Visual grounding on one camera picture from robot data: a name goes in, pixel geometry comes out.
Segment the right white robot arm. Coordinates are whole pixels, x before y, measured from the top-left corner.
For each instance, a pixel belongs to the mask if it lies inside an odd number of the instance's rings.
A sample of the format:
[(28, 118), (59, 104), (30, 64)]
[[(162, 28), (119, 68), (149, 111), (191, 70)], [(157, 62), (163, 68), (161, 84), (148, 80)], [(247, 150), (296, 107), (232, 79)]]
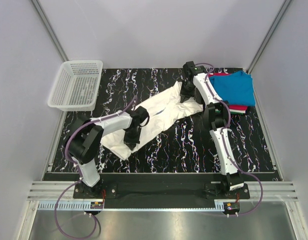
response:
[(198, 93), (200, 101), (205, 105), (203, 126), (214, 141), (221, 164), (221, 175), (239, 178), (242, 171), (237, 166), (228, 137), (231, 120), (229, 103), (217, 94), (204, 66), (188, 61), (183, 65), (183, 74), (180, 102), (183, 103)]

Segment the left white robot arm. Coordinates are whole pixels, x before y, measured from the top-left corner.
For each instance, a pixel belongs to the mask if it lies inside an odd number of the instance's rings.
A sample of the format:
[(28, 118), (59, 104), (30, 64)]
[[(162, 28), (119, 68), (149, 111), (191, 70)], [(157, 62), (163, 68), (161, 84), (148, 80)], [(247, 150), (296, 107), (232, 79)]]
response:
[(103, 137), (122, 130), (123, 146), (134, 150), (140, 144), (141, 130), (149, 120), (150, 115), (142, 106), (135, 110), (125, 108), (123, 111), (94, 119), (79, 117), (67, 135), (65, 156), (78, 166), (80, 181), (89, 188), (101, 183), (94, 158)]

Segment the white printed t shirt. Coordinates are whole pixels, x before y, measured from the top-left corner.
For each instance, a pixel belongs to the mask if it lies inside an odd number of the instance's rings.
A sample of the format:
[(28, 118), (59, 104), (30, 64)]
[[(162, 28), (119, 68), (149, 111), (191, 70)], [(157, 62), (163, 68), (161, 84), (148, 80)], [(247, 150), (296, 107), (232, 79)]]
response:
[(104, 136), (101, 145), (109, 149), (122, 160), (126, 160), (132, 153), (140, 150), (161, 132), (169, 129), (177, 120), (189, 117), (203, 110), (193, 98), (180, 102), (182, 83), (177, 81), (174, 85), (140, 103), (149, 113), (149, 123), (142, 128), (140, 143), (131, 150), (123, 143), (125, 131), (118, 130)]

